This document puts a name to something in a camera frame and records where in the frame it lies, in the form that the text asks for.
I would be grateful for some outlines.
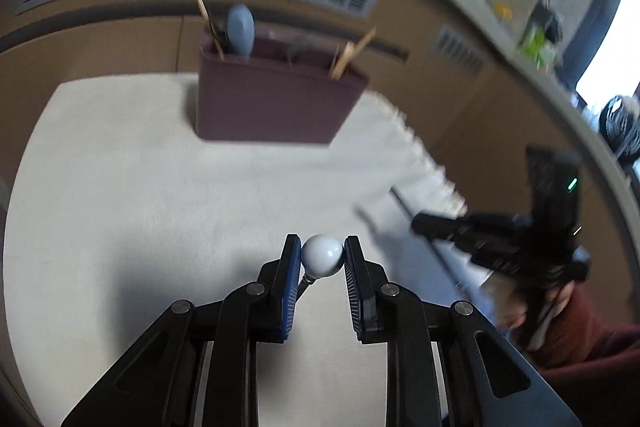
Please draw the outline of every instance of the blue curtain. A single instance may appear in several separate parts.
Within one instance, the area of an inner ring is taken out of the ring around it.
[[[620,0],[592,0],[574,38],[564,51],[556,75],[564,87],[573,92],[584,71],[593,60],[616,15]]]

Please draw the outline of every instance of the glossy white sphere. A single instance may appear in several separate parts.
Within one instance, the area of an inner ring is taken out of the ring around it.
[[[342,243],[330,235],[318,233],[306,240],[300,257],[305,273],[311,279],[329,277],[342,267]]]

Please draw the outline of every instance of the human hand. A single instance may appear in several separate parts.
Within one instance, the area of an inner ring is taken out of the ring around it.
[[[546,291],[545,298],[549,302],[555,299],[556,304],[552,317],[556,317],[569,304],[569,299],[574,292],[573,281],[563,286],[551,288]],[[514,330],[524,324],[527,318],[527,301],[524,295],[517,289],[516,282],[494,272],[489,279],[482,284],[482,289],[489,295],[495,304],[495,320],[499,328]]]

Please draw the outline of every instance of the white tablecloth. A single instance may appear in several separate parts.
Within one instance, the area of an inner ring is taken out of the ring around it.
[[[450,215],[462,198],[385,100],[365,93],[331,146],[211,143],[193,132],[195,81],[63,84],[31,136],[6,222],[4,298],[46,427],[172,301],[223,299],[280,256],[287,233],[356,234],[390,279],[425,300],[458,298],[385,198],[411,187],[412,204]],[[287,343],[258,355],[261,425],[384,425],[385,346],[357,342],[342,272],[305,293]]]

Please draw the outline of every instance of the chopstick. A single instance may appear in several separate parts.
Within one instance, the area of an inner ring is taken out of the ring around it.
[[[213,27],[213,22],[211,22],[211,18],[209,17],[209,13],[207,12],[207,7],[204,6],[203,0],[196,0],[198,3],[198,8],[200,9],[200,15],[204,19],[205,24],[209,28],[211,32],[211,36],[213,37],[213,45],[216,47],[216,51],[218,52],[218,56],[220,60],[225,60],[225,54],[222,52],[222,46],[220,46],[220,40],[218,39],[218,34],[216,33],[216,29]]]
[[[363,38],[361,38],[357,44],[349,41],[346,43],[342,54],[338,58],[337,62],[329,70],[329,77],[333,80],[340,80],[344,71],[349,67],[349,63],[373,40],[376,36],[376,29],[370,29]]]

